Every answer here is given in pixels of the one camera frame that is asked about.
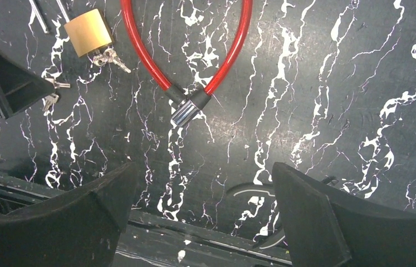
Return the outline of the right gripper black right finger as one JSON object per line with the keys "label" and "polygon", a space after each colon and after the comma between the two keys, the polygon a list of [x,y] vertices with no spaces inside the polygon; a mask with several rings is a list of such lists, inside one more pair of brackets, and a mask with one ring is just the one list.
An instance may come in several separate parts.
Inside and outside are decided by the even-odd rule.
{"label": "right gripper black right finger", "polygon": [[416,213],[321,183],[277,162],[273,187],[293,266],[416,266]]}

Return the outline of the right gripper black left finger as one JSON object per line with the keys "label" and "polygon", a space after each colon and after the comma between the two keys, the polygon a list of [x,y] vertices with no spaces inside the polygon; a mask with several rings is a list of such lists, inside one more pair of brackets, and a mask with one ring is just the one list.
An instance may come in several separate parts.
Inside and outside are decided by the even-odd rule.
{"label": "right gripper black left finger", "polygon": [[0,266],[111,266],[128,225],[138,171],[103,177],[0,215]]}

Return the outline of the brass padlock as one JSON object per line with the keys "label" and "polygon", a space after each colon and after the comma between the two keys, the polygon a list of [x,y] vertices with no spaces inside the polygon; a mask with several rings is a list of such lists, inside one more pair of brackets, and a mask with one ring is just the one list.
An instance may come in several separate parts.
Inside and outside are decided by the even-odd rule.
{"label": "brass padlock", "polygon": [[110,28],[99,9],[94,8],[75,18],[70,18],[63,1],[57,0],[56,2],[66,22],[64,29],[79,57],[96,52],[114,42]]}

